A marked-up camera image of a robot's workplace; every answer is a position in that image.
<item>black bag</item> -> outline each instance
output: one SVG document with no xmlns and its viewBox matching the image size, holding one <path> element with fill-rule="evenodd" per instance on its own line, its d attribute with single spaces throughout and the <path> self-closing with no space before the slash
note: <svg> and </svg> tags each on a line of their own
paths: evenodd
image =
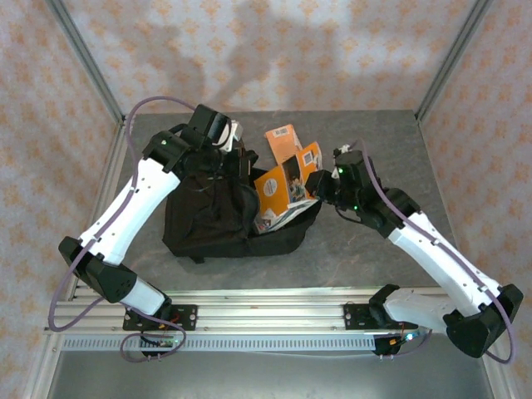
<svg viewBox="0 0 532 399">
<path fill-rule="evenodd" d="M 264 173 L 251 168 L 249 181 Z M 163 242 L 175 256 L 196 263 L 204 258 L 289 254 L 303 242 L 320 209 L 317 202 L 281 229 L 257 234 L 253 226 L 259 196 L 252 185 L 238 178 L 190 177 L 168 196 Z"/>
</svg>

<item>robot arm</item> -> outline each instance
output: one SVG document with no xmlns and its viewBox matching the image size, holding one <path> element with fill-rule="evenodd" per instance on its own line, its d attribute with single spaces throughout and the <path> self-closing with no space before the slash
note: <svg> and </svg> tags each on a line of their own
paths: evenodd
<svg viewBox="0 0 532 399">
<path fill-rule="evenodd" d="M 390 320 L 407 321 L 439 333 L 446 332 L 462 352 L 472 357 L 482 356 L 505 330 L 491 293 L 496 293 L 496 300 L 513 321 L 523 299 L 522 292 L 513 284 L 501 287 L 471 264 L 405 192 L 382 188 L 371 158 L 365 162 L 360 150 L 344 146 L 335 150 L 334 156 L 335 171 L 311 174 L 307 190 L 322 201 L 334 204 L 337 211 L 354 211 L 359 220 L 353 221 L 375 229 L 404 250 L 449 295 L 447 300 L 431 299 L 389 284 L 370 301 L 372 316 L 383 326 Z M 392 211 L 374 184 L 405 220 Z"/>
<path fill-rule="evenodd" d="M 238 123 L 200 105 L 179 136 L 171 131 L 154 135 L 138 163 L 136 184 L 131 179 L 79 239 L 65 237 L 60 243 L 59 251 L 69 265 L 84 247 L 93 243 L 77 265 L 76 276 L 110 303 L 121 302 L 147 315 L 170 320 L 170 299 L 121 262 L 142 225 L 184 178 L 199 172 L 213 177 L 241 173 L 240 149 L 233 149 L 240 133 Z M 129 203 L 112 219 L 128 195 Z M 104 224 L 109 227 L 96 239 Z"/>
</svg>

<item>printed picture on box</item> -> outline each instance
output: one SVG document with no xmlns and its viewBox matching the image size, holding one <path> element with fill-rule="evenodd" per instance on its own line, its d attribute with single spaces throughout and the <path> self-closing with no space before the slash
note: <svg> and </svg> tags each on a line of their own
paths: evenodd
<svg viewBox="0 0 532 399">
<path fill-rule="evenodd" d="M 305 186 L 299 169 L 298 157 L 293 156 L 283 162 L 283 171 L 288 183 L 290 203 L 298 202 L 305 198 Z"/>
</svg>

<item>gray table surface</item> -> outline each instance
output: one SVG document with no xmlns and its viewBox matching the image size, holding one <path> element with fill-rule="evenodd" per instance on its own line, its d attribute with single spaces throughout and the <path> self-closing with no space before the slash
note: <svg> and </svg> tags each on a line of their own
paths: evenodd
<svg viewBox="0 0 532 399">
<path fill-rule="evenodd" d="M 405 190 L 451 240 L 451 228 L 421 133 L 411 111 L 275 111 L 230 116 L 244 127 L 246 148 L 259 154 L 257 166 L 275 166 L 264 132 L 292 123 L 303 146 L 317 141 L 326 169 L 332 152 L 362 137 L 384 185 Z M 155 133 L 187 122 L 190 115 L 140 115 L 133 136 L 141 151 Z M 119 188 L 131 176 L 126 158 Z M 194 264 L 176 258 L 162 243 L 165 202 L 135 237 L 124 260 L 142 278 L 163 290 L 306 287 L 434 286 L 410 257 L 377 232 L 340 219 L 324 205 L 302 245 L 284 256 L 207 259 Z"/>
</svg>

